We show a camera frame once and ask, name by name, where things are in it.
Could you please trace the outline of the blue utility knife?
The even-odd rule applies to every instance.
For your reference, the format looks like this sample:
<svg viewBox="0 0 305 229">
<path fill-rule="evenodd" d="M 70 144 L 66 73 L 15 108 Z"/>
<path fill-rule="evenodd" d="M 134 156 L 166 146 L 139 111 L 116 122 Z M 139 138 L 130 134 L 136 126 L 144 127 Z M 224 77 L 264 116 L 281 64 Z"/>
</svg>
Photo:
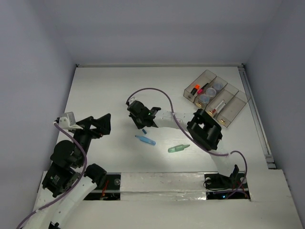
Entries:
<svg viewBox="0 0 305 229">
<path fill-rule="evenodd" d="M 153 141 L 153 140 L 151 140 L 147 137 L 139 136 L 139 135 L 136 135 L 135 137 L 138 138 L 141 142 L 144 142 L 144 143 L 147 143 L 147 144 L 150 144 L 150 145 L 153 145 L 153 146 L 156 145 L 155 141 Z"/>
</svg>

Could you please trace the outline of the pink highlighter marker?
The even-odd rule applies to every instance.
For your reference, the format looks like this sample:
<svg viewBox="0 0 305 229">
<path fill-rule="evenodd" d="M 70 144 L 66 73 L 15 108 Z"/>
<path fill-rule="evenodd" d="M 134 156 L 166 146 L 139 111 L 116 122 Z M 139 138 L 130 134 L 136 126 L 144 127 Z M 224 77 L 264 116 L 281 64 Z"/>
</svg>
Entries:
<svg viewBox="0 0 305 229">
<path fill-rule="evenodd" d="M 206 83 L 203 87 L 201 87 L 198 91 L 197 94 L 202 94 L 204 93 L 205 88 L 209 85 L 209 83 Z"/>
</svg>

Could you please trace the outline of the orange highlighter marker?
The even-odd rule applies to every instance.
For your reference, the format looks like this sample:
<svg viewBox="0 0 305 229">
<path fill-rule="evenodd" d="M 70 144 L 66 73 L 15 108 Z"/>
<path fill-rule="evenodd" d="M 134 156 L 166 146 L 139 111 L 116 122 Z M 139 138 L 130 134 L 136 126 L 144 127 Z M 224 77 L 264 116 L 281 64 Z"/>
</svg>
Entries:
<svg viewBox="0 0 305 229">
<path fill-rule="evenodd" d="M 195 95 L 199 89 L 200 85 L 196 84 L 195 87 L 191 90 L 191 95 Z"/>
</svg>

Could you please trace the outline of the clear jar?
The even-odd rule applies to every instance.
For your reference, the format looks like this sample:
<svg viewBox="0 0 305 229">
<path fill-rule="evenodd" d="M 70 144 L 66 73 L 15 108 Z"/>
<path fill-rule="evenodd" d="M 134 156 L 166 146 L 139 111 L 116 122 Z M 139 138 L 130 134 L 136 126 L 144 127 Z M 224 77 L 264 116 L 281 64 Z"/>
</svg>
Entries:
<svg viewBox="0 0 305 229">
<path fill-rule="evenodd" d="M 209 104 L 210 102 L 210 97 L 207 96 L 206 94 L 201 94 L 199 97 L 198 97 L 198 101 L 203 103 L 203 104 Z"/>
<path fill-rule="evenodd" d="M 221 91 L 221 90 L 224 88 L 224 84 L 223 84 L 222 82 L 215 81 L 215 82 L 213 83 L 213 88 L 214 88 L 217 92 L 219 92 L 219 91 Z"/>
<path fill-rule="evenodd" d="M 213 98 L 213 97 L 216 96 L 217 91 L 216 91 L 214 88 L 210 87 L 210 88 L 207 88 L 207 89 L 206 89 L 205 94 L 206 94 L 208 97 Z"/>
</svg>

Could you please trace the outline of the red capped white pen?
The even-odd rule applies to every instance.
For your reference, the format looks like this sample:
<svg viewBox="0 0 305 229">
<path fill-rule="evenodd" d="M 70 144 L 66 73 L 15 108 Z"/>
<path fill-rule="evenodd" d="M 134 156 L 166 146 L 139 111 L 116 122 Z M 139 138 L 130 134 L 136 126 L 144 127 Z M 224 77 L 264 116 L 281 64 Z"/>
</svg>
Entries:
<svg viewBox="0 0 305 229">
<path fill-rule="evenodd" d="M 222 100 L 213 110 L 212 110 L 212 114 L 214 114 L 215 112 L 217 112 L 222 106 L 225 105 L 224 100 Z"/>
</svg>

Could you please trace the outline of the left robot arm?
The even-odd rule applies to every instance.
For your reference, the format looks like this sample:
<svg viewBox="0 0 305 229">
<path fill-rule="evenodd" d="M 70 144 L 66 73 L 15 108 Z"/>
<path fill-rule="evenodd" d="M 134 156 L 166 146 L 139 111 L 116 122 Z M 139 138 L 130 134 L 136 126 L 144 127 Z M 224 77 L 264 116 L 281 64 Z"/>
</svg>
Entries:
<svg viewBox="0 0 305 229">
<path fill-rule="evenodd" d="M 55 145 L 34 210 L 17 226 L 19 229 L 64 228 L 84 198 L 106 181 L 106 170 L 89 165 L 87 154 L 93 139 L 110 134 L 111 115 L 98 119 L 89 116 L 77 122 L 74 113 L 67 112 L 53 124 L 68 139 Z"/>
</svg>

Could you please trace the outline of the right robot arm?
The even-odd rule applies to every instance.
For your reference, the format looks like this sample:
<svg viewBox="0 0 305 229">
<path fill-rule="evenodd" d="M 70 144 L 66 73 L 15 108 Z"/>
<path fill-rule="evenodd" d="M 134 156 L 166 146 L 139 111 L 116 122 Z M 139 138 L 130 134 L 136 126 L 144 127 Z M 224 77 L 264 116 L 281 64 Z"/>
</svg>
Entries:
<svg viewBox="0 0 305 229">
<path fill-rule="evenodd" d="M 175 113 L 159 107 L 148 109 L 138 100 L 127 102 L 129 117 L 137 128 L 174 128 L 188 132 L 189 137 L 214 161 L 218 174 L 216 180 L 224 187 L 230 187 L 237 181 L 239 168 L 229 159 L 229 153 L 221 146 L 221 126 L 203 109 L 195 113 Z"/>
</svg>

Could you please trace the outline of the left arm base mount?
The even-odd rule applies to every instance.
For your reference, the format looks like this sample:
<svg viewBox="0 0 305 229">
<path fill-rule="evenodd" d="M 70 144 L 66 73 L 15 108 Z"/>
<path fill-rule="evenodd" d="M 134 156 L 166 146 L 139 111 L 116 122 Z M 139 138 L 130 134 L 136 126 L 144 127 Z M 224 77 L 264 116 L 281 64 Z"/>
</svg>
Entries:
<svg viewBox="0 0 305 229">
<path fill-rule="evenodd" d="M 86 197 L 87 200 L 120 200 L 121 173 L 108 173 L 102 187 L 97 187 Z"/>
</svg>

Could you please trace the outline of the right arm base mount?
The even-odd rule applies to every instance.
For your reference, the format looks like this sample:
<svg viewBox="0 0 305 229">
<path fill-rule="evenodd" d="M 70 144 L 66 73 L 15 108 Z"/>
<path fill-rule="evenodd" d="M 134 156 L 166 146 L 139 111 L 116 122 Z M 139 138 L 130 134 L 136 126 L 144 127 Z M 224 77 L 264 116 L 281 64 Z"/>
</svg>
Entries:
<svg viewBox="0 0 305 229">
<path fill-rule="evenodd" d="M 237 165 L 229 177 L 218 173 L 205 174 L 203 187 L 207 200 L 251 199 L 244 172 L 240 172 Z"/>
</svg>

